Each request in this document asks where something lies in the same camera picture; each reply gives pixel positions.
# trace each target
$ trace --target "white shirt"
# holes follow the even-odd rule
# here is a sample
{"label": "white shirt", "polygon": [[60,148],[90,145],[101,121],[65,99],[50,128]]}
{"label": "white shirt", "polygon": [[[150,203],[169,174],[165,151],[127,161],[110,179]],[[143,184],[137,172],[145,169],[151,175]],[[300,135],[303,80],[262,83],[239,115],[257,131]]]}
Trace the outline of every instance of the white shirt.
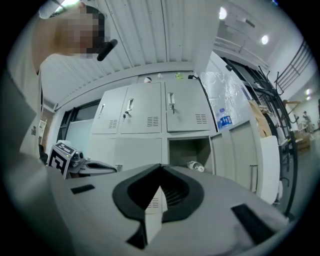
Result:
{"label": "white shirt", "polygon": [[32,40],[38,17],[34,17],[26,25],[15,41],[7,59],[8,71],[18,89],[25,97],[27,104],[36,113],[30,124],[20,152],[39,159],[38,128],[41,117],[41,76],[37,75],[32,59]]}

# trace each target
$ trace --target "plastic bottle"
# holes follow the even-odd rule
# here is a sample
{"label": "plastic bottle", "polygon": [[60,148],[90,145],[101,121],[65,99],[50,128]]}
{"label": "plastic bottle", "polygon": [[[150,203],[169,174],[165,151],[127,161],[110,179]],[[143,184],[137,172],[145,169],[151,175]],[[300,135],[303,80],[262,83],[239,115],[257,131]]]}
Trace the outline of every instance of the plastic bottle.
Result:
{"label": "plastic bottle", "polygon": [[205,170],[204,166],[201,163],[196,162],[196,161],[190,161],[190,162],[187,162],[186,164],[187,164],[188,168],[191,170],[195,170],[195,171],[198,171],[201,173],[203,173]]}
{"label": "plastic bottle", "polygon": [[219,112],[216,114],[216,119],[219,131],[232,125],[231,117],[224,108],[220,108]]}

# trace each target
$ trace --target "cabinet door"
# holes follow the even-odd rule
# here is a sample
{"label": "cabinet door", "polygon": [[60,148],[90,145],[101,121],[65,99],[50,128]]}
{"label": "cabinet door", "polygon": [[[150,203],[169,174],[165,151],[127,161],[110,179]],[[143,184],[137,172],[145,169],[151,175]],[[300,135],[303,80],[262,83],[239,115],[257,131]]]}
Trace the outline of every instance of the cabinet door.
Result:
{"label": "cabinet door", "polygon": [[210,130],[210,106],[199,81],[166,82],[165,94],[168,132]]}
{"label": "cabinet door", "polygon": [[258,157],[250,121],[211,137],[214,174],[256,192]]}
{"label": "cabinet door", "polygon": [[161,142],[161,138],[117,138],[114,164],[123,165],[123,171],[159,164],[162,162]]}
{"label": "cabinet door", "polygon": [[118,131],[121,109],[124,104],[128,88],[121,87],[107,90],[96,110],[92,134],[116,134]]}
{"label": "cabinet door", "polygon": [[91,134],[89,137],[87,156],[92,161],[100,161],[114,166],[115,138],[106,138],[103,135]]}
{"label": "cabinet door", "polygon": [[[126,111],[129,114],[123,120]],[[121,121],[122,134],[161,133],[160,83],[131,85],[123,104]]]}

